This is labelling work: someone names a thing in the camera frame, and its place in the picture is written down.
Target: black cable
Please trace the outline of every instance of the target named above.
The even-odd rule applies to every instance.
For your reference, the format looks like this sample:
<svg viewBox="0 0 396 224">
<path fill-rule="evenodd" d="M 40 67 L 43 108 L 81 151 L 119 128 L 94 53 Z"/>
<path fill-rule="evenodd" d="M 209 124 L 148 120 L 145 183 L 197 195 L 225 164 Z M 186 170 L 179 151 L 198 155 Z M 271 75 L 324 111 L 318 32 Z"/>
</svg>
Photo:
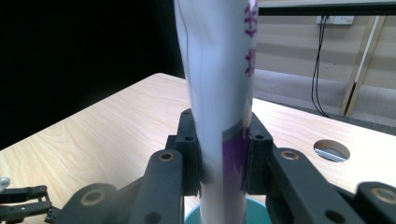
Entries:
<svg viewBox="0 0 396 224">
<path fill-rule="evenodd" d="M 320 105 L 319 99 L 318 99 L 318 74 L 319 74 L 319 63 L 320 63 L 320 51 L 323 43 L 323 36 L 324 36 L 324 29 L 326 26 L 326 20 L 327 17 L 322 16 L 320 20 L 320 29 L 319 29 L 319 43 L 318 43 L 318 54 L 317 54 L 317 60 L 315 64 L 315 70 L 314 70 L 314 75 L 312 76 L 312 86 L 311 86 L 311 100 L 312 103 L 314 104 L 314 107 L 317 109 L 319 114 L 321 114 L 323 117 L 328 118 L 329 116 L 324 112 L 323 108 Z M 315 87 L 315 92 L 316 92 L 316 100 L 318 103 L 318 106 L 316 105 L 314 101 L 314 87 Z"/>
</svg>

